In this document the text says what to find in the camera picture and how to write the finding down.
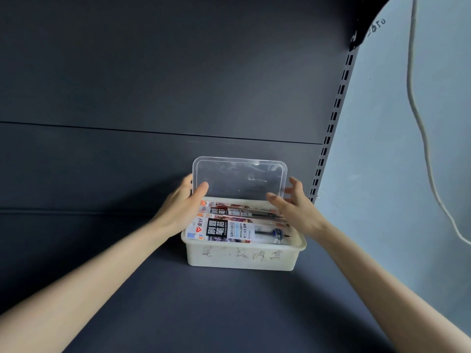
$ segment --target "blue wall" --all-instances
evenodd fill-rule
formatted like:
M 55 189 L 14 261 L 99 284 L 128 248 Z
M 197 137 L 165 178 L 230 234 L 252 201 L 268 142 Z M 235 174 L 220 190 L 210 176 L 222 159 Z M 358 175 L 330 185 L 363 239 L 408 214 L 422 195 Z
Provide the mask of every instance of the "blue wall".
M 471 246 L 429 188 L 406 94 L 412 0 L 391 0 L 360 47 L 318 208 L 410 289 L 471 334 Z M 413 88 L 437 187 L 471 240 L 471 0 L 419 0 Z

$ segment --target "dark gray panel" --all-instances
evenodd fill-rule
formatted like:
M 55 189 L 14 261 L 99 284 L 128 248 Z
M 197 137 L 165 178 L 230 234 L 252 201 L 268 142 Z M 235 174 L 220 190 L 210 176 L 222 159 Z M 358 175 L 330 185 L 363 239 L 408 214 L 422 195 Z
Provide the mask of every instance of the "dark gray panel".
M 123 217 L 0 215 L 1 311 L 141 224 Z M 340 302 L 328 297 L 330 290 L 342 293 Z M 174 237 L 66 352 L 392 352 L 356 317 L 364 310 L 312 241 L 294 271 L 284 273 L 191 267 Z
M 323 143 L 355 0 L 2 1 L 0 120 Z
M 199 156 L 283 161 L 310 188 L 320 147 L 0 123 L 0 208 L 152 212 Z

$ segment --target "white plastic box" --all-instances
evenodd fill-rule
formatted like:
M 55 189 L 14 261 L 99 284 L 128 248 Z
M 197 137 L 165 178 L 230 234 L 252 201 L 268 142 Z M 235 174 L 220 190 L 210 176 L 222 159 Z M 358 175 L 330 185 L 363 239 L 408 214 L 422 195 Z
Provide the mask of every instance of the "white plastic box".
M 280 161 L 198 157 L 193 163 L 193 190 L 206 181 L 209 191 L 205 200 L 272 207 L 265 194 L 283 196 L 286 173 L 286 165 Z M 290 245 L 197 240 L 187 238 L 185 231 L 181 238 L 193 266 L 290 271 L 299 252 L 306 248 L 304 236 L 294 228 Z

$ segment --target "clear plastic lid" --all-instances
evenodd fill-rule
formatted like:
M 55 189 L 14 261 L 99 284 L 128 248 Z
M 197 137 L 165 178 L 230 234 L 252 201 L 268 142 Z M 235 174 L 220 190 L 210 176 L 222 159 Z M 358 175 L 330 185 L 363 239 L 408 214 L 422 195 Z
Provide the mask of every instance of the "clear plastic lid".
M 281 161 L 198 157 L 193 162 L 193 190 L 206 181 L 208 197 L 266 201 L 267 192 L 284 195 L 287 172 Z

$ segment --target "electrical cord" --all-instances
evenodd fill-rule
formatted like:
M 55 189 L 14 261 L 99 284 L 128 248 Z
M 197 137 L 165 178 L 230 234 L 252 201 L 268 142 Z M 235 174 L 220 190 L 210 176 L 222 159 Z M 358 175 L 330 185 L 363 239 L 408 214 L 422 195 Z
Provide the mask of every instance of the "electrical cord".
M 412 63 L 414 60 L 414 40 L 415 40 L 415 17 L 417 14 L 417 0 L 412 0 L 412 14 L 411 14 L 411 28 L 409 33 L 409 49 L 407 53 L 407 97 L 409 98 L 409 104 L 411 106 L 412 112 L 414 114 L 415 121 L 417 122 L 417 126 L 420 130 L 420 135 L 422 136 L 423 142 L 423 152 L 425 155 L 425 164 L 427 166 L 427 176 L 429 177 L 430 189 L 432 190 L 432 194 L 435 197 L 439 207 L 445 213 L 445 215 L 450 219 L 451 224 L 453 225 L 453 229 L 456 232 L 456 235 L 465 242 L 466 244 L 471 245 L 471 241 L 464 238 L 458 227 L 456 226 L 455 220 L 451 216 L 450 212 L 448 212 L 447 208 L 443 204 L 438 192 L 437 188 L 435 187 L 435 180 L 433 179 L 433 172 L 432 172 L 432 165 L 430 161 L 430 149 L 429 149 L 429 141 L 427 139 L 427 133 L 425 131 L 425 126 L 423 125 L 422 119 L 420 117 L 419 111 L 417 110 L 417 106 L 415 105 L 414 100 L 414 93 L 412 92 Z

